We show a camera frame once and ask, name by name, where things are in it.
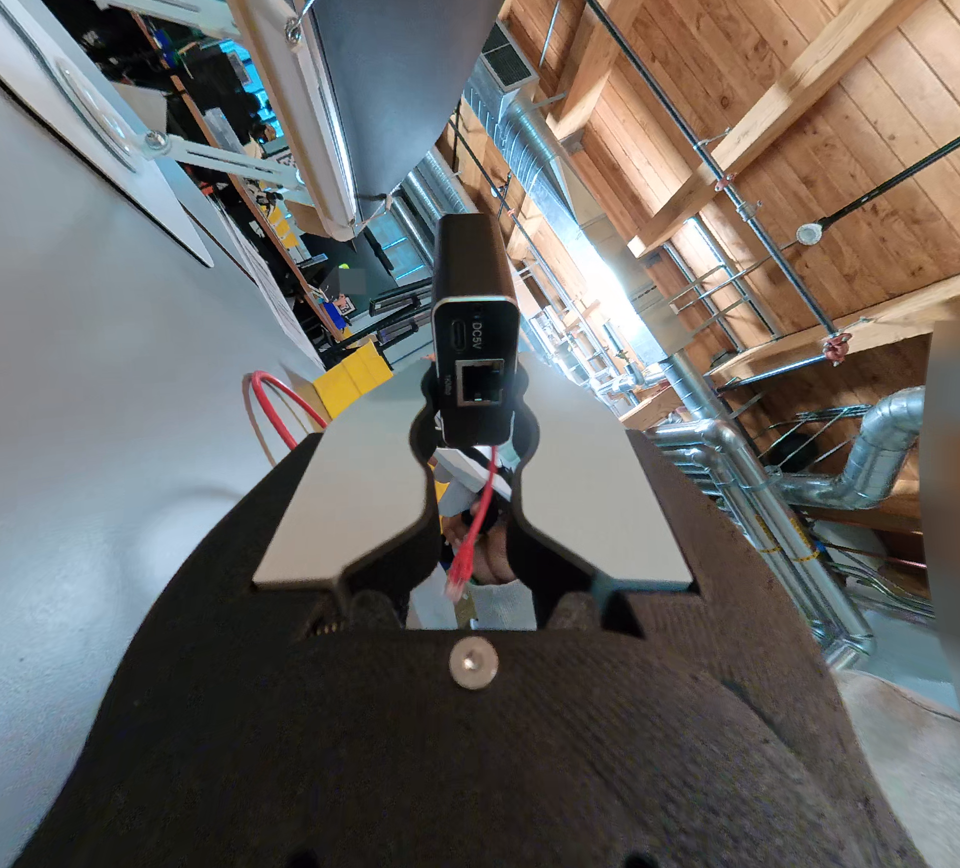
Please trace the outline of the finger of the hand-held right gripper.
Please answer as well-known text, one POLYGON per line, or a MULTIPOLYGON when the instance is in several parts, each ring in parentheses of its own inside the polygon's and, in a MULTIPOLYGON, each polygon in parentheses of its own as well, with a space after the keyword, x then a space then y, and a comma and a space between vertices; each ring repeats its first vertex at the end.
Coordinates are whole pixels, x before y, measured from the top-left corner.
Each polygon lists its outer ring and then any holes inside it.
MULTIPOLYGON (((490 448, 438 448, 434 452, 436 465, 434 478, 445 484, 446 489, 438 496, 438 512, 444 517, 454 517, 472 508, 478 502, 489 476, 492 449, 490 448)), ((512 465, 504 455, 498 454, 496 479, 489 510, 497 517, 512 496, 512 465)))

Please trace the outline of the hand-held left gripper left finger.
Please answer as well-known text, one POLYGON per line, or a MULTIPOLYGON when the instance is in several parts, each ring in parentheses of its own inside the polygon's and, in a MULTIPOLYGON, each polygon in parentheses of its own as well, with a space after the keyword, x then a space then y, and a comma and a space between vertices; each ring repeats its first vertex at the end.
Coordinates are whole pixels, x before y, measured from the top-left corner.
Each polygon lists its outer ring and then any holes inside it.
POLYGON ((431 366, 409 366, 337 415, 310 456, 253 575, 259 589, 409 593, 439 559, 424 390, 431 366))

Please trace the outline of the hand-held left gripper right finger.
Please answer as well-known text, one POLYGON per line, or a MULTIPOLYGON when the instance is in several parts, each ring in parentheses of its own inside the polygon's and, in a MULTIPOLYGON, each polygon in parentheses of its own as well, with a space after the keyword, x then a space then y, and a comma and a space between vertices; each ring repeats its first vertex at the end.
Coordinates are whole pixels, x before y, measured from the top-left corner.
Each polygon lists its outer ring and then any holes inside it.
POLYGON ((687 590, 693 574, 618 418, 534 354, 518 359, 521 529, 604 589, 687 590))

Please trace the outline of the yellow plastic bin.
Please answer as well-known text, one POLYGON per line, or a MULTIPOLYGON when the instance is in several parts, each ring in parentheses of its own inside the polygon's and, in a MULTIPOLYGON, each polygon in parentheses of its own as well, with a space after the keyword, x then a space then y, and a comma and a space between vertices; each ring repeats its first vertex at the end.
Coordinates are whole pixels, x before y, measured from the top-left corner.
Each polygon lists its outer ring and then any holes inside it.
POLYGON ((393 374, 373 341, 347 352, 342 361, 312 382, 326 413, 324 420, 332 421, 361 397, 388 382, 393 374))

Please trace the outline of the black network adapter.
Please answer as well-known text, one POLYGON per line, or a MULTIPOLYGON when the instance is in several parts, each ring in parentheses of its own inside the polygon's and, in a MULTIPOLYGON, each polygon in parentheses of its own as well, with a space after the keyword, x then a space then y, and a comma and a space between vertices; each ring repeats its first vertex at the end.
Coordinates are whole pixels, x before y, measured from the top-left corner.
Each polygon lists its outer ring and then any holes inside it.
POLYGON ((492 448, 511 438, 522 313, 510 266, 490 216, 440 218, 431 305, 433 398, 447 447, 492 448))

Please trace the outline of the person's right hand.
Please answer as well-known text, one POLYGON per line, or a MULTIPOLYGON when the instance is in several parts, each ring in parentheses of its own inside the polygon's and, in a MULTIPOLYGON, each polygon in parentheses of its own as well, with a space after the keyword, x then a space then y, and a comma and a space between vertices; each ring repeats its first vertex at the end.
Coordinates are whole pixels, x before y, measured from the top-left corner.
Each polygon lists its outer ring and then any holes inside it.
MULTIPOLYGON (((461 549, 462 541, 467 538, 474 515, 480 508, 477 499, 468 510, 456 516, 442 516, 440 530, 447 545, 443 549, 443 558, 454 558, 461 549)), ((516 579, 507 554, 507 526, 505 520, 497 515, 496 523, 486 532, 477 535, 474 541, 474 557, 471 582, 482 586, 508 584, 516 579)))

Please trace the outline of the printed paper sheet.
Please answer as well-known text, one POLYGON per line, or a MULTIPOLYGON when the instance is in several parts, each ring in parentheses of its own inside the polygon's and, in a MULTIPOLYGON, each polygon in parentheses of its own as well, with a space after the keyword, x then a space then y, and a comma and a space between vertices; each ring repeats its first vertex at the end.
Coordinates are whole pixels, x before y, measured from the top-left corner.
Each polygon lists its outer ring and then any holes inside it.
POLYGON ((312 362, 317 363, 318 370, 322 373, 325 372, 326 369, 320 360, 319 354, 307 337, 301 323, 296 319, 293 309, 289 305, 287 298, 282 294, 282 290, 272 275, 267 262, 260 257, 256 248, 244 237, 220 202, 213 201, 211 204, 230 240, 239 264, 253 279, 254 284, 266 301, 276 322, 294 345, 312 362))

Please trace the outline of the silver pipe bundle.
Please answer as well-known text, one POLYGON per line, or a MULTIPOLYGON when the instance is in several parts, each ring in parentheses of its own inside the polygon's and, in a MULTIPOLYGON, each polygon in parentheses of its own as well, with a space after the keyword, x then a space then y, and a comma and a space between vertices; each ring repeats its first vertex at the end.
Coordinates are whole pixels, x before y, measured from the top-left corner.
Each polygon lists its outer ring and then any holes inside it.
POLYGON ((868 622, 793 508, 866 511, 886 500, 919 439, 924 388, 894 393, 869 407, 840 474, 785 475, 762 465, 749 437, 684 352, 666 358, 661 369, 695 419, 658 426, 647 436, 676 465, 708 476, 812 628, 830 667, 850 668, 871 656, 875 638, 868 622))

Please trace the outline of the wood-framed black screen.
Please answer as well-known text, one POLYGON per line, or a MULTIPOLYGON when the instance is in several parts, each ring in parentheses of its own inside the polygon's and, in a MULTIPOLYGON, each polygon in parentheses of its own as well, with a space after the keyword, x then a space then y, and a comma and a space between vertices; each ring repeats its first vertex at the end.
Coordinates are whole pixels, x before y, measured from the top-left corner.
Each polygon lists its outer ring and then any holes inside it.
POLYGON ((225 0, 317 211, 354 238, 437 142, 504 0, 225 0))

